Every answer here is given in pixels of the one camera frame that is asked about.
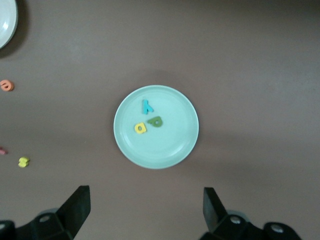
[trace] light blue plate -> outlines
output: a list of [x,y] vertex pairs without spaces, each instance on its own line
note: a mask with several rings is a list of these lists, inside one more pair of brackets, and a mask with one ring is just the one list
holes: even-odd
[[[144,100],[153,112],[144,114]],[[162,125],[148,123],[161,117]],[[138,134],[143,122],[146,132]],[[130,93],[116,111],[113,123],[115,141],[133,163],[148,169],[165,169],[180,163],[194,148],[199,121],[192,103],[181,92],[162,85],[141,87]]]

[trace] white plate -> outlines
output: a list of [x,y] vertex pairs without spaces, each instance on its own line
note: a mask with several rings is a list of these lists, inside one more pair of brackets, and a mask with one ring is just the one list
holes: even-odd
[[[150,112],[145,111],[145,101]],[[155,118],[160,118],[159,125],[152,124]],[[138,133],[136,126],[140,125],[141,131],[141,124],[145,131]],[[193,150],[199,121],[194,106],[181,92],[168,86],[149,85],[122,101],[114,117],[113,131],[120,150],[133,163],[148,169],[165,169],[180,163]]]
[[0,0],[0,49],[15,34],[18,23],[18,7],[15,0]]

